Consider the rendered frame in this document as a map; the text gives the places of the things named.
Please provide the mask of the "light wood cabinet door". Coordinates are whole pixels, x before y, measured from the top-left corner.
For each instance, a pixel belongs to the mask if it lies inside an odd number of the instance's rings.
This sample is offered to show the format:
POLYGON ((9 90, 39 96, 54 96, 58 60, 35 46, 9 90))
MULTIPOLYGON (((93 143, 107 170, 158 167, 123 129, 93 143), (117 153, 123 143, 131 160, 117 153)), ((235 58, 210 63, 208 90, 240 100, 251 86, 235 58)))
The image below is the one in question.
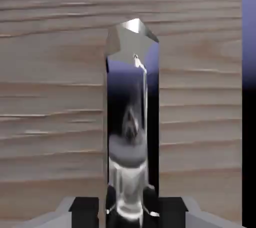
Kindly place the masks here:
POLYGON ((0 0, 0 228, 104 197, 108 27, 158 37, 159 192, 242 221, 242 0, 0 0))

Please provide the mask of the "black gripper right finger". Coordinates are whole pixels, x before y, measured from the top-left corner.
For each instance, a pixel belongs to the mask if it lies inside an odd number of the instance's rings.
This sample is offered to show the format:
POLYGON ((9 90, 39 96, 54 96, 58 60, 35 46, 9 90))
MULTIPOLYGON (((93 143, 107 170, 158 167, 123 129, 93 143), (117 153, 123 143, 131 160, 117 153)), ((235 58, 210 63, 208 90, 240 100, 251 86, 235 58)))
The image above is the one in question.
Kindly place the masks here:
POLYGON ((189 196, 161 197, 161 228, 245 228, 244 226, 202 211, 189 196))

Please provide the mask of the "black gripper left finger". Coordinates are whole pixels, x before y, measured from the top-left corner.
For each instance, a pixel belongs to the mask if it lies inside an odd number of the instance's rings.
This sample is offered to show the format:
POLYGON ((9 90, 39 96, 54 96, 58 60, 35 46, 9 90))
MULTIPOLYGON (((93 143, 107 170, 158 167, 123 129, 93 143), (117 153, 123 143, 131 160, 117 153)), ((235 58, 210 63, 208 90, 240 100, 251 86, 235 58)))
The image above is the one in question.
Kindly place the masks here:
POLYGON ((99 228, 97 197, 65 197, 55 211, 47 212, 12 228, 99 228))

